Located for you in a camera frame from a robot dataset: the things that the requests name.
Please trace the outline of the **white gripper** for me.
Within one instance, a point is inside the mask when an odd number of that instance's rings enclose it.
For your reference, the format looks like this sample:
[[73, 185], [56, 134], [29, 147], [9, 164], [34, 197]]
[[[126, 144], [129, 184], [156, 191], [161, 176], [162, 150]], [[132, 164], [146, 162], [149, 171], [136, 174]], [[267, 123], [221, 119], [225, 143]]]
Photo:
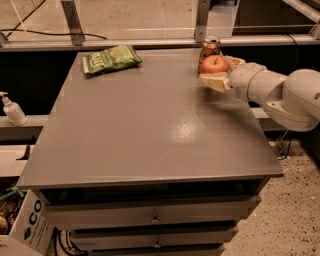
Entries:
[[228, 68], [233, 70], [229, 78], [226, 72], [201, 73], [201, 82], [205, 86], [221, 93], [225, 93], [231, 88], [231, 93], [234, 97], [248, 101], [249, 86], [252, 79], [259, 72], [266, 70], [266, 67], [253, 62], [246, 63], [244, 59], [228, 55], [224, 56], [224, 59], [228, 63]]

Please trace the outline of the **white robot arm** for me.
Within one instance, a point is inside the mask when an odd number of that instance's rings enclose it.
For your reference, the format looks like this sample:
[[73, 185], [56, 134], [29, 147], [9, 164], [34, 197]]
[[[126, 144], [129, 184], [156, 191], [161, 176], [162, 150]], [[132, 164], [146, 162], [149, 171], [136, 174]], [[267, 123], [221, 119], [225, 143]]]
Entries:
[[245, 102], [258, 104], [276, 123], [297, 132], [320, 122], [320, 72], [299, 69], [289, 75], [231, 56], [211, 55], [199, 65], [202, 83]]

